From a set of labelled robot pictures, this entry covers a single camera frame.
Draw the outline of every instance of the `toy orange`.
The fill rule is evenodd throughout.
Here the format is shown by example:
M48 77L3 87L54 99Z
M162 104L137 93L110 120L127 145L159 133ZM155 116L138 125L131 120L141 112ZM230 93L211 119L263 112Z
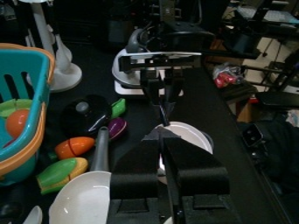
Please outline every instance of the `toy orange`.
M18 109L6 120L6 130L12 138L18 138L23 131L24 125L27 121L27 117L30 115L30 109Z
M74 137L55 147L59 159L75 158L95 146L97 140L88 136Z

